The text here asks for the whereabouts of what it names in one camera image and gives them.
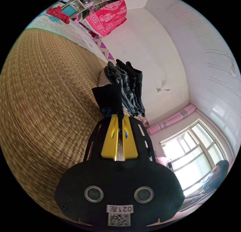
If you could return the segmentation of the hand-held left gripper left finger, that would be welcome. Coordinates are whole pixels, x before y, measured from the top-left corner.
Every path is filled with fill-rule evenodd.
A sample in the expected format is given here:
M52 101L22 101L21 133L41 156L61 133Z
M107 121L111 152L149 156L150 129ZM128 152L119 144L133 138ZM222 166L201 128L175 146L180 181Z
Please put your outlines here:
M104 144L101 151L101 156L104 159L116 159L117 158L117 145L118 145L118 116L112 115Z

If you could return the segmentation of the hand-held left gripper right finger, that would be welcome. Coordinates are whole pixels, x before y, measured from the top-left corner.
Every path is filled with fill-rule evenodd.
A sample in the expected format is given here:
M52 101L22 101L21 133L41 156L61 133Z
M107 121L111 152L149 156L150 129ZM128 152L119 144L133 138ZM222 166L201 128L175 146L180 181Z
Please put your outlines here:
M123 117L122 129L123 129L124 159L136 159L138 157L138 152L137 152L129 116Z

